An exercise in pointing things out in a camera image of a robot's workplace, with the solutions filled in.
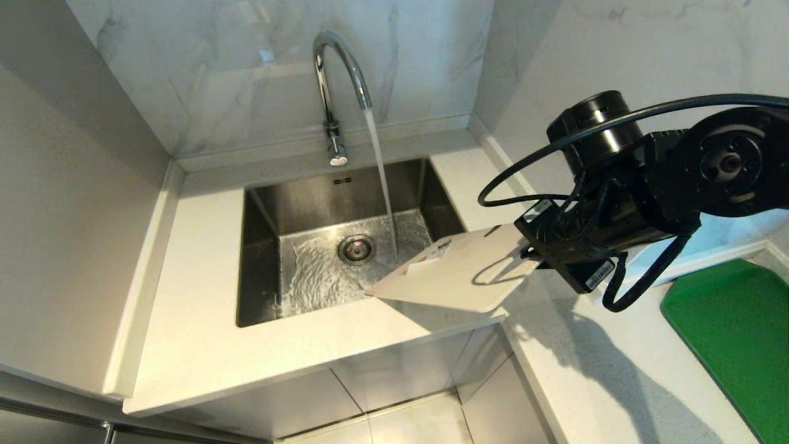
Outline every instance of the cable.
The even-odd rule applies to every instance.
[[[559,211],[556,212],[556,215],[553,217],[553,222],[548,225],[548,232],[545,234],[549,236],[550,234],[554,233],[558,227],[559,222],[562,220],[565,214],[567,214],[567,209],[570,208],[570,205],[573,203],[573,200],[578,199],[578,196],[581,195],[581,188],[584,187],[584,181],[586,180],[586,171],[581,171],[581,174],[575,179],[575,186],[573,187],[573,191],[567,196],[567,199],[562,202],[562,206],[559,207]]]
[[[513,198],[519,199],[516,202],[524,202],[524,201],[541,201],[543,199],[551,199],[551,200],[571,200],[571,201],[578,201],[581,200],[578,196],[575,198],[570,198],[567,194],[530,194],[528,196],[521,196],[522,198],[528,199],[521,199],[521,198]]]
[[[668,268],[668,266],[674,261],[674,259],[682,253],[682,249],[685,248],[685,244],[688,243],[690,240],[690,234],[686,235],[679,235],[671,241],[671,243],[663,250],[663,253],[660,253],[660,256],[655,260],[654,263],[646,270],[644,276],[642,276],[638,281],[636,281],[635,285],[627,290],[627,292],[619,298],[619,300],[614,301],[616,297],[616,293],[619,292],[619,287],[622,285],[622,281],[625,277],[625,262],[627,261],[627,252],[622,252],[617,255],[616,261],[616,271],[614,271],[614,276],[611,278],[611,282],[608,283],[608,287],[605,289],[605,293],[603,294],[603,307],[608,308],[610,311],[614,313],[619,313],[620,311],[626,309],[627,307],[633,305],[639,297],[647,290],[647,288],[652,287],[652,284],[655,283],[655,280],[663,274],[663,271]]]
[[[591,233],[592,230],[597,228],[597,224],[600,222],[600,216],[603,214],[603,206],[605,206],[605,201],[608,199],[608,190],[611,189],[612,183],[614,183],[613,180],[607,180],[603,183],[603,186],[600,188],[600,192],[597,195],[597,207],[595,207],[594,214],[589,218],[589,220],[586,221],[586,224],[584,225],[581,232],[570,238],[560,237],[562,242],[569,243],[581,240]]]
[[[659,103],[657,105],[652,105],[651,107],[632,111],[628,114],[620,115],[617,118],[602,122],[599,125],[591,126],[567,137],[563,137],[558,141],[554,141],[549,145],[545,145],[543,148],[538,149],[523,159],[520,159],[518,162],[510,165],[506,170],[502,171],[499,173],[499,175],[493,178],[493,180],[482,189],[479,197],[477,198],[477,202],[484,207],[494,207],[535,200],[536,195],[517,196],[515,198],[499,199],[497,201],[486,201],[485,198],[497,186],[501,185],[505,180],[512,177],[515,173],[537,162],[543,157],[546,157],[548,154],[565,149],[573,143],[589,136],[602,133],[605,130],[610,130],[614,126],[622,125],[623,123],[636,122],[648,117],[674,111],[720,105],[751,105],[756,107],[772,107],[789,110],[789,99],[775,96],[762,96],[758,94],[713,94],[710,96],[697,96],[687,99],[673,100],[671,102]]]

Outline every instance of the gooseneck faucet spout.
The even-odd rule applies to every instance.
[[[348,163],[348,156],[340,135],[340,124],[335,119],[334,110],[331,107],[329,84],[326,82],[326,70],[323,65],[323,52],[326,47],[332,47],[342,62],[345,63],[350,80],[353,82],[353,91],[356,93],[356,98],[359,101],[359,107],[362,110],[369,109],[372,107],[372,102],[365,83],[365,76],[362,75],[359,63],[353,56],[348,43],[338,33],[333,31],[323,31],[318,34],[315,42],[312,44],[312,55],[315,61],[315,74],[318,77],[320,99],[323,101],[323,112],[326,115],[323,129],[328,142],[329,164],[333,167],[341,167]]]

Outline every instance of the marble backsplash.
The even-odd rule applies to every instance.
[[[353,48],[380,125],[471,112],[493,0],[66,0],[167,151],[225,152],[321,134],[312,41]],[[335,114],[364,127],[327,51]]]

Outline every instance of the wall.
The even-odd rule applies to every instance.
[[[631,109],[687,96],[759,92],[789,96],[789,2],[497,0],[474,113],[512,159],[548,143],[565,108],[608,89]],[[660,116],[644,132],[687,128],[720,109]],[[567,193],[560,153],[525,171],[538,192]],[[686,254],[768,235],[785,212],[743,220],[703,216]],[[656,257],[663,246],[646,256]]]
[[[0,7],[0,369],[100,393],[168,156],[64,2]]]
[[[493,2],[67,1],[179,157],[321,136],[312,41],[326,29],[353,48],[379,124],[468,114]],[[327,72],[342,128],[364,127],[334,54]]]
[[[754,256],[753,261],[771,269],[789,284],[789,224],[775,230],[768,240],[772,248]]]

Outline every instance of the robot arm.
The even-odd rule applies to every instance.
[[[689,130],[643,135],[636,123],[651,115],[711,104],[761,107],[723,111]],[[544,260],[578,293],[591,292],[613,272],[603,304],[621,311],[679,255],[701,226],[701,213],[739,217],[789,205],[787,110],[789,99],[721,95],[630,112],[619,92],[603,92],[565,110],[548,127],[551,144],[496,177],[479,202],[496,206],[538,200],[515,221],[529,240],[523,255]],[[559,149],[575,177],[569,196],[485,201],[503,180]],[[563,203],[557,205],[555,199]],[[614,301],[627,250],[671,237],[675,240],[647,273]]]

